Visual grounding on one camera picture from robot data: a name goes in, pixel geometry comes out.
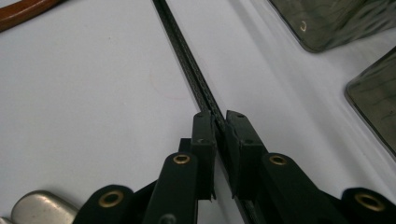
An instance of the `white table surface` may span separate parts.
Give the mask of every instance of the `white table surface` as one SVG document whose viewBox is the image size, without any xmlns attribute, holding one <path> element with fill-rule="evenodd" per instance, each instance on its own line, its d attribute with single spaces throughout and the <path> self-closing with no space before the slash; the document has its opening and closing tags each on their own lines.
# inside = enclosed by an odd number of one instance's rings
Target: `white table surface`
<svg viewBox="0 0 396 224">
<path fill-rule="evenodd" d="M 344 97 L 395 29 L 311 54 L 264 0 L 168 3 L 224 113 L 331 195 L 396 203 L 395 160 Z M 81 206 L 105 185 L 146 186 L 198 112 L 151 1 L 68 1 L 0 34 L 0 68 L 0 216 L 35 189 Z M 242 223 L 219 169 L 216 191 L 199 223 Z"/>
</svg>

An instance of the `white surface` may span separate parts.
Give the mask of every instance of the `white surface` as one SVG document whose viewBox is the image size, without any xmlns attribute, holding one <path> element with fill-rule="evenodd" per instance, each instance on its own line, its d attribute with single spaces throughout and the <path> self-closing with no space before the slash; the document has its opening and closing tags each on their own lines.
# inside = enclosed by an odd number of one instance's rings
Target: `white surface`
<svg viewBox="0 0 396 224">
<path fill-rule="evenodd" d="M 396 203 L 396 162 L 344 96 L 396 45 L 396 29 L 311 54 L 267 1 L 168 2 L 224 114 L 247 115 L 269 151 L 331 195 L 364 187 Z"/>
<path fill-rule="evenodd" d="M 224 112 L 330 194 L 396 202 L 396 163 L 343 94 L 395 30 L 310 54 L 265 1 L 168 2 Z M 0 67 L 0 216 L 34 189 L 76 205 L 108 184 L 140 189 L 191 135 L 197 108 L 150 1 L 68 1 L 0 34 Z M 216 181 L 199 222 L 241 223 L 219 169 Z"/>
<path fill-rule="evenodd" d="M 6 6 L 16 3 L 16 2 L 19 2 L 19 1 L 18 0 L 1 0 L 0 7 L 6 7 Z"/>
</svg>

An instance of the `brass screw insert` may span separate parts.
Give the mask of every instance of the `brass screw insert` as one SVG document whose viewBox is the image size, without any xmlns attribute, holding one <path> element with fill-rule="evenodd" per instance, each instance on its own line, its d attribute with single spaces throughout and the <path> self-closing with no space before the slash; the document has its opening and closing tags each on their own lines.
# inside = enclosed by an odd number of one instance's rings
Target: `brass screw insert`
<svg viewBox="0 0 396 224">
<path fill-rule="evenodd" d="M 190 161 L 190 157 L 188 155 L 177 155 L 174 157 L 174 162 L 177 164 L 186 164 Z"/>
<path fill-rule="evenodd" d="M 275 164 L 275 165 L 286 165 L 288 162 L 285 160 L 285 158 L 281 156 L 272 156 L 270 157 L 270 162 Z"/>
<path fill-rule="evenodd" d="M 119 190 L 112 190 L 100 197 L 99 205 L 104 208 L 114 207 L 123 199 L 123 193 Z"/>
<path fill-rule="evenodd" d="M 386 206 L 379 201 L 376 197 L 367 193 L 357 193 L 355 195 L 355 200 L 362 206 L 373 210 L 375 212 L 382 212 L 385 210 Z"/>
</svg>

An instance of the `black plastic part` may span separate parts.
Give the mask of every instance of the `black plastic part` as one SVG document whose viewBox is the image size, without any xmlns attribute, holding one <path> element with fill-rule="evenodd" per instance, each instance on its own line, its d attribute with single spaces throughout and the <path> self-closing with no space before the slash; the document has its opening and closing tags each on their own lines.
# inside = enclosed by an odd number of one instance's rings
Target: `black plastic part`
<svg viewBox="0 0 396 224">
<path fill-rule="evenodd" d="M 110 185 L 97 190 L 90 199 L 84 203 L 79 210 L 73 224 L 123 224 L 131 223 L 133 216 L 131 215 L 131 204 L 134 192 L 124 186 Z M 114 206 L 111 205 L 118 199 L 121 201 Z"/>
<path fill-rule="evenodd" d="M 197 177 L 198 161 L 194 155 L 179 152 L 166 158 L 143 224 L 196 223 Z"/>
<path fill-rule="evenodd" d="M 146 214 L 146 210 L 149 206 L 149 200 L 151 199 L 152 192 L 155 189 L 157 181 L 145 186 L 139 191 L 135 192 L 132 198 L 131 210 L 127 211 L 132 216 L 132 223 L 142 223 L 143 218 Z"/>
<path fill-rule="evenodd" d="M 209 111 L 194 116 L 191 153 L 198 159 L 198 200 L 210 200 L 214 194 L 216 139 Z"/>
<path fill-rule="evenodd" d="M 191 152 L 191 139 L 181 138 L 178 145 L 178 152 Z"/>
<path fill-rule="evenodd" d="M 369 189 L 347 189 L 342 205 L 353 224 L 394 224 L 396 206 L 387 198 Z"/>
<path fill-rule="evenodd" d="M 248 118 L 237 112 L 227 112 L 226 140 L 232 165 L 229 178 L 233 196 L 254 200 L 260 185 L 261 157 L 268 151 Z"/>
<path fill-rule="evenodd" d="M 262 192 L 258 205 L 265 214 L 263 223 L 348 223 L 291 158 L 276 153 L 264 155 L 261 174 Z M 277 212 L 271 214 L 266 209 Z"/>
</svg>

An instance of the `silver metal object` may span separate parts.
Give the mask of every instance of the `silver metal object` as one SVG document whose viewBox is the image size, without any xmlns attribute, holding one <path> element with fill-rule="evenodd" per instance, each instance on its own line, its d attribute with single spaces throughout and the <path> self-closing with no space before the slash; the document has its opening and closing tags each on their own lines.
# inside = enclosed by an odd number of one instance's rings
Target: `silver metal object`
<svg viewBox="0 0 396 224">
<path fill-rule="evenodd" d="M 12 208 L 15 224 L 71 224 L 78 210 L 56 195 L 37 190 L 23 196 Z"/>
<path fill-rule="evenodd" d="M 12 222 L 5 217 L 0 217 L 0 224 L 12 224 Z"/>
</svg>

